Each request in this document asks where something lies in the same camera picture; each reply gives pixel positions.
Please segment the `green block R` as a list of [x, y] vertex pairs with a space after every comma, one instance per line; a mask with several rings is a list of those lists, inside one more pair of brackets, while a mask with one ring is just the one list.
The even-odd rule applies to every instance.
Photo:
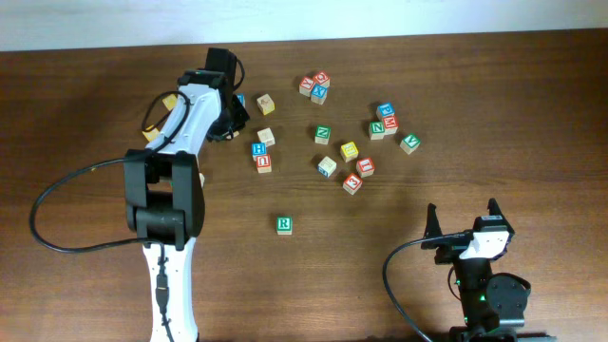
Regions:
[[293, 233], [294, 224], [291, 217], [278, 217], [276, 219], [276, 233], [280, 236], [290, 236]]

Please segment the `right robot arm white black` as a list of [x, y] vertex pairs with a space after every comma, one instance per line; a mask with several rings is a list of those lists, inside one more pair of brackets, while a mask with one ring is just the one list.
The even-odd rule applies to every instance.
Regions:
[[491, 263], [506, 254], [515, 235], [498, 202], [490, 199], [488, 214], [475, 218], [461, 233], [443, 234], [436, 206], [427, 206], [427, 224], [421, 248], [436, 252], [437, 265], [450, 264], [456, 275], [464, 314], [463, 327], [453, 327], [451, 341], [555, 341], [545, 332], [519, 333], [531, 284], [510, 273], [495, 274]]

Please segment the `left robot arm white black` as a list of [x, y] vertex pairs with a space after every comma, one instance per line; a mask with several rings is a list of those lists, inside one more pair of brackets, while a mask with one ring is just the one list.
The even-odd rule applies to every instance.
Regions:
[[150, 274], [154, 341], [196, 341], [192, 259], [204, 222], [199, 153], [226, 141], [249, 116], [235, 91], [243, 66], [228, 49], [209, 48], [205, 65], [178, 79], [170, 111], [156, 139], [126, 153], [126, 219], [142, 239]]

